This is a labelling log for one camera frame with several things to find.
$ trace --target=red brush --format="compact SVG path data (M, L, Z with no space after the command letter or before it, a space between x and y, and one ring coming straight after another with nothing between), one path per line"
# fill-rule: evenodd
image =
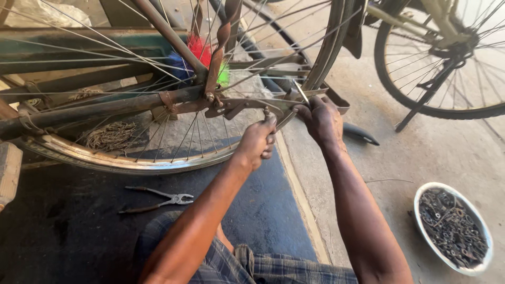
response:
M196 58L199 58L200 62L208 68L211 64L212 57L211 45L205 44L205 39L203 37L195 36L193 34L188 37L187 45Z

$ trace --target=kickstand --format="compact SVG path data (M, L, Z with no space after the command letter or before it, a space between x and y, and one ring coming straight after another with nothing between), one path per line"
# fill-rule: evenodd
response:
M456 63L454 60L449 59L445 61L444 68L431 80L426 83L418 84L417 87L421 87L426 90L422 98L416 103L412 110L405 116L405 118L400 122L396 128L396 132L401 132L405 126L412 120L412 118L423 108L424 104L427 103L440 89L445 80L449 77L452 71L456 68Z

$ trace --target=plaid shorts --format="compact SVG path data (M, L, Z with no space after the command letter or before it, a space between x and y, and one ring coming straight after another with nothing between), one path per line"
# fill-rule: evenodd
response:
M135 246L141 268L181 211L165 212L147 224ZM189 283L358 283L352 269L282 254L255 254L247 245L232 254L216 237Z

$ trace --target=white plastic bag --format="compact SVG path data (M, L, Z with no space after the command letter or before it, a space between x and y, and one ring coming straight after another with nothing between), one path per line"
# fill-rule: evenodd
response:
M51 3L51 5L74 17L81 23L87 26L91 26L89 16L79 8L67 4ZM41 2L40 0L16 0L14 2L12 10L27 14L39 21L58 27L82 27L82 25L78 22L70 19L68 16L60 13L58 10ZM9 13L5 21L5 25L13 28L47 27L47 25L33 21L15 13Z

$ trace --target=floor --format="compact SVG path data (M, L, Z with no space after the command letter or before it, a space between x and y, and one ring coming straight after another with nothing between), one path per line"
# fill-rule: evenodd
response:
M221 166L155 177L67 164L23 171L16 198L0 214L0 283L136 283L138 234L158 214L187 205L119 215L166 200L124 187L197 198ZM248 244L255 253L317 260L277 152L242 186L222 226L233 245Z
M408 113L382 87L375 71L375 30L364 28L362 58L342 50L326 78L351 109L344 121L364 127L380 142L376 147L345 138L349 154L368 183L400 244L416 283L499 283L505 263L505 117L453 121L417 115L401 133L395 125ZM333 188L321 151L305 126L294 119L282 129L294 171L302 186L332 264L350 267L339 236L332 201ZM446 266L417 232L408 211L421 185L448 184L473 202L494 240L494 259L480 276L467 277Z

